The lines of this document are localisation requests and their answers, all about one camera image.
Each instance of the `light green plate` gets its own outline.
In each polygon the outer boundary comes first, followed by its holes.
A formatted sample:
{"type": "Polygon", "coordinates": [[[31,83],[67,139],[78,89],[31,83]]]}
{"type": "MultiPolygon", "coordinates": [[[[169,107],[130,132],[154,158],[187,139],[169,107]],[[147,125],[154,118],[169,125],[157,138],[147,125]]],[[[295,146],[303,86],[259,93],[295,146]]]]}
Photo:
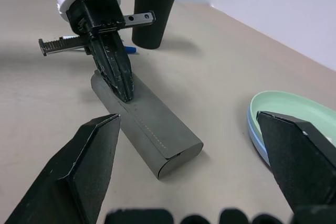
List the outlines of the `light green plate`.
{"type": "Polygon", "coordinates": [[[263,142],[260,127],[257,122],[258,111],[291,115],[311,122],[336,146],[336,112],[317,102],[299,95],[281,91],[265,91],[256,94],[251,100],[249,114],[252,119],[251,125],[253,130],[263,142]]]}

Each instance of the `black cup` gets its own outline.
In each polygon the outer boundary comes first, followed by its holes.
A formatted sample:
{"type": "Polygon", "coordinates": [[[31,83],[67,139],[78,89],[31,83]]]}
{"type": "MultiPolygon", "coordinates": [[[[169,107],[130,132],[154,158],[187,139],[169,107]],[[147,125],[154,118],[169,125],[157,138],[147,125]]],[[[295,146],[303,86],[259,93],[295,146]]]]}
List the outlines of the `black cup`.
{"type": "Polygon", "coordinates": [[[134,13],[154,11],[156,21],[150,26],[134,27],[132,41],[139,47],[156,49],[160,46],[164,30],[175,0],[135,0],[134,13]]]}

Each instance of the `beige tabletop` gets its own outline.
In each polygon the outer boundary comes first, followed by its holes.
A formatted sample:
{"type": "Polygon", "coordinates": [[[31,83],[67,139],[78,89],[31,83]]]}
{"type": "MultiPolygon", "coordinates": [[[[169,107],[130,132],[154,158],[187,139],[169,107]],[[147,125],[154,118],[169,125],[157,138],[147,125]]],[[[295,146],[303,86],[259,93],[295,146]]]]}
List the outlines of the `beige tabletop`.
{"type": "MultiPolygon", "coordinates": [[[[107,114],[90,87],[91,56],[43,57],[37,40],[72,35],[56,0],[0,0],[0,222],[41,169],[92,118],[107,114]]],[[[122,0],[124,14],[133,0],[122,0]]],[[[120,32],[132,45],[130,30],[120,32]]],[[[113,208],[163,207],[216,223],[221,209],[249,217],[291,210],[249,139],[256,93],[284,90],[336,109],[336,73],[208,6],[176,3],[162,46],[130,56],[133,71],[204,142],[200,155],[157,180],[120,132],[98,223],[113,208]]]]}

